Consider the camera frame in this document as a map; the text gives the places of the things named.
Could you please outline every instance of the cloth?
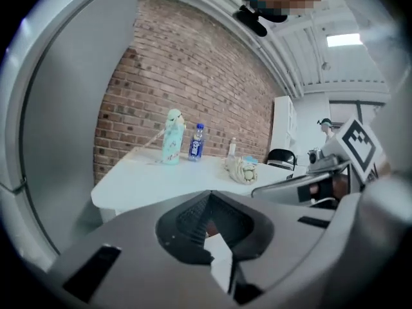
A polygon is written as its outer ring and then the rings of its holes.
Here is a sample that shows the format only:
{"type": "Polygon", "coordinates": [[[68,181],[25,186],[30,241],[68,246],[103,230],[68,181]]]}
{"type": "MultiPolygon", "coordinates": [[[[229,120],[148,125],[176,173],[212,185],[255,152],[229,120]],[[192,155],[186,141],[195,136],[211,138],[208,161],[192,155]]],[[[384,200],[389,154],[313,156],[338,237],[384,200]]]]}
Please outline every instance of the cloth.
{"type": "Polygon", "coordinates": [[[256,165],[247,163],[240,157],[226,158],[225,169],[229,172],[229,176],[238,183],[253,184],[258,179],[256,165]]]}

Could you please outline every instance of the camera lens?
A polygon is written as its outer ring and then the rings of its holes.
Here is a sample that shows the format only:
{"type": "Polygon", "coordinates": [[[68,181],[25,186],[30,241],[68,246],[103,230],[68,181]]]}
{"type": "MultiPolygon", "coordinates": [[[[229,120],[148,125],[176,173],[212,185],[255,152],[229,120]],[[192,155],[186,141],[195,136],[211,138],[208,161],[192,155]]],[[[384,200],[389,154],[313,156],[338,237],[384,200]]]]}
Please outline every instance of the camera lens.
{"type": "Polygon", "coordinates": [[[311,153],[309,154],[309,161],[311,164],[314,164],[316,161],[316,154],[315,153],[311,153]]]}

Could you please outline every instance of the ceiling light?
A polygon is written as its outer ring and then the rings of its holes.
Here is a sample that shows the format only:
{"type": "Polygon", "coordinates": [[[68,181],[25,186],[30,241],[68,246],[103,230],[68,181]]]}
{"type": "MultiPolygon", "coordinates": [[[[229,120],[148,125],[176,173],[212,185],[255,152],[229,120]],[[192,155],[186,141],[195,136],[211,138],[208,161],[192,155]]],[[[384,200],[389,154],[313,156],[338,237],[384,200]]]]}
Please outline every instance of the ceiling light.
{"type": "Polygon", "coordinates": [[[359,33],[331,35],[326,37],[328,47],[349,46],[352,44],[362,44],[359,33]]]}

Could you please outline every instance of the blue label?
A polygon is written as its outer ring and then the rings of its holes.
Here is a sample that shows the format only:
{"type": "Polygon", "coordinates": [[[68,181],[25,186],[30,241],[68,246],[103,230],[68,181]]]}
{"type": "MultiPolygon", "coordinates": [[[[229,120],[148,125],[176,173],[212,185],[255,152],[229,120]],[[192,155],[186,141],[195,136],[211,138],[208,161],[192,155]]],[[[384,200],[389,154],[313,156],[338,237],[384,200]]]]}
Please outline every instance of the blue label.
{"type": "Polygon", "coordinates": [[[191,156],[201,157],[201,141],[192,140],[189,154],[191,156]]]}

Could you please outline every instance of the light green bottle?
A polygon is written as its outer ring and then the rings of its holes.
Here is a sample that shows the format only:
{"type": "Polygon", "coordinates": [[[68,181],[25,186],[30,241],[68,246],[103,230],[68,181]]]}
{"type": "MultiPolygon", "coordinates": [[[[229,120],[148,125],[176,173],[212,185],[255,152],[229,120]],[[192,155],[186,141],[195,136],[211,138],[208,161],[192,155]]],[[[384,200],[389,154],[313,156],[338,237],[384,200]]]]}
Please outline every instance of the light green bottle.
{"type": "Polygon", "coordinates": [[[167,114],[162,146],[162,162],[164,164],[176,165],[179,163],[180,148],[185,131],[184,122],[182,112],[177,109],[172,109],[167,114]]]}

